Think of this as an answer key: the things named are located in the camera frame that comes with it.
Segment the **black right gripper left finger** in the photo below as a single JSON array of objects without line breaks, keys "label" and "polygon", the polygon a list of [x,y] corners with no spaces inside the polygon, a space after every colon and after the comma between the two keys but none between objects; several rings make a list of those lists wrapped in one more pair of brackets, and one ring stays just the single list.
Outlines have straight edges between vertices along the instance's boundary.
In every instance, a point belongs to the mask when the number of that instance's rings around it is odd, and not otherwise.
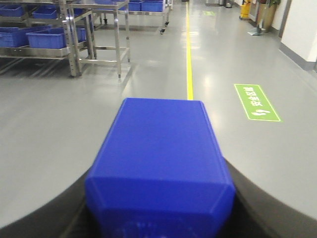
[{"label": "black right gripper left finger", "polygon": [[2,238],[98,238],[96,221],[86,206],[87,172],[56,198],[0,229]]}]

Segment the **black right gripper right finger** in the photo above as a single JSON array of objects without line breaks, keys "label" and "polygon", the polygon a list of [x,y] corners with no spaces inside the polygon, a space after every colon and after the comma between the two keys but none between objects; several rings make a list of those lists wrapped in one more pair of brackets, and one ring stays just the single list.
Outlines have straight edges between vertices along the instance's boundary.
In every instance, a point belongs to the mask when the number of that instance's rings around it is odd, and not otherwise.
[{"label": "black right gripper right finger", "polygon": [[219,238],[315,238],[317,220],[269,195],[229,161],[236,193]]}]

